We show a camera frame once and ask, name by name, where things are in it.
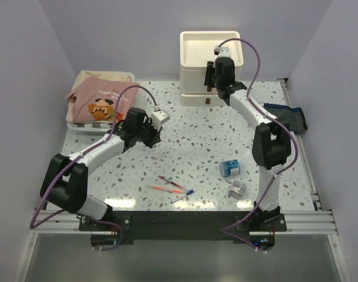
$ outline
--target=marker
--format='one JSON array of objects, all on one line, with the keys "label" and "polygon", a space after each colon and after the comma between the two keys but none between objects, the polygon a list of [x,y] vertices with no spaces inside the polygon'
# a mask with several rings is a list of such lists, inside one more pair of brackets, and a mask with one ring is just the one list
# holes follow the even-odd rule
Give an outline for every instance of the marker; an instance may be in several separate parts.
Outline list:
[{"label": "marker", "polygon": [[163,187],[158,187],[158,186],[151,186],[151,188],[154,189],[154,190],[166,191],[166,192],[177,193],[177,194],[183,194],[184,193],[181,190],[176,190],[176,189],[171,189],[171,188],[163,188]]},{"label": "marker", "polygon": [[179,200],[181,200],[181,199],[184,199],[185,197],[189,196],[190,194],[193,194],[194,192],[195,192],[195,191],[193,191],[193,190],[191,189],[190,191],[186,192],[185,195],[183,195],[183,196],[181,196],[181,197],[179,197],[179,198],[177,198],[177,199],[171,201],[171,204],[176,203],[177,201],[179,201]]},{"label": "marker", "polygon": [[184,188],[182,185],[179,185],[173,181],[171,181],[170,179],[165,178],[164,176],[158,175],[158,178],[165,180],[166,182],[169,182],[169,184],[174,185],[175,187],[178,187],[179,189],[182,189],[184,191],[188,191],[188,189]]}]

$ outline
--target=terrazzo surface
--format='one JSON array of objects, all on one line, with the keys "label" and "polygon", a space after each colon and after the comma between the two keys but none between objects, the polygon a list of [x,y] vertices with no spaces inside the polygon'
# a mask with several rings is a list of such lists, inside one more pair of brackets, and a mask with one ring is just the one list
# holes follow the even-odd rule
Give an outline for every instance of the terrazzo surface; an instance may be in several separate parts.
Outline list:
[{"label": "terrazzo surface", "polygon": [[[88,194],[111,205],[115,210],[251,210],[258,194],[258,167],[252,158],[254,131],[243,117],[230,107],[184,107],[179,103],[178,81],[140,82],[152,91],[158,104],[171,115],[161,133],[162,142],[149,149],[142,144],[114,157],[96,169],[88,179]],[[252,96],[258,102],[284,104],[279,82],[257,82]],[[148,114],[153,107],[143,90],[134,106]],[[78,152],[101,135],[88,135],[68,130],[62,154]],[[223,178],[219,162],[238,159],[241,173]],[[150,186],[170,186],[158,175],[195,193],[174,204],[176,194],[152,190]],[[228,196],[234,181],[245,183],[241,200]],[[302,158],[281,177],[279,201],[282,210],[314,210],[310,183]],[[48,204],[48,210],[58,209]]]}]

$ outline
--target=white bin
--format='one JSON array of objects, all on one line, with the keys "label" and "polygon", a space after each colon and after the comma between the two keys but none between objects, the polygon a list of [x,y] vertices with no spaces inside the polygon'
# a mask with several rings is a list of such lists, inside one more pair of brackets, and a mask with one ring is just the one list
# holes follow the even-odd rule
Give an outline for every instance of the white bin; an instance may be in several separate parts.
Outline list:
[{"label": "white bin", "polygon": [[[180,90],[185,105],[204,105],[205,98],[216,98],[215,88],[207,92],[204,85],[207,62],[214,61],[214,47],[229,38],[240,38],[237,31],[184,31],[180,33]],[[235,78],[239,79],[243,67],[243,53],[239,41],[231,41],[227,46],[235,64]]]}]

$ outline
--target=pink t-shirt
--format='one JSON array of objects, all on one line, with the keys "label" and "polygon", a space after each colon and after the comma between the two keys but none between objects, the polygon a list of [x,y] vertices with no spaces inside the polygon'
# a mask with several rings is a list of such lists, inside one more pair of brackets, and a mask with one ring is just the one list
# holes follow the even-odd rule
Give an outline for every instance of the pink t-shirt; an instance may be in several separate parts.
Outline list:
[{"label": "pink t-shirt", "polygon": [[[85,79],[78,87],[66,96],[73,102],[72,119],[75,123],[112,122],[114,108],[120,93],[134,82],[111,81],[92,76]],[[117,120],[126,117],[131,108],[138,88],[131,88],[120,99]]]}]

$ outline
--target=cartoon print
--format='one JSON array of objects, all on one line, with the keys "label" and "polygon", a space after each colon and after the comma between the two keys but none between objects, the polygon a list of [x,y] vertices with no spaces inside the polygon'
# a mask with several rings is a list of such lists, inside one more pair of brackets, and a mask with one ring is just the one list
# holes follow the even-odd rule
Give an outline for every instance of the cartoon print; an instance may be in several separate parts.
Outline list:
[{"label": "cartoon print", "polygon": [[98,98],[95,103],[88,105],[89,113],[95,120],[109,120],[114,116],[114,101]]}]

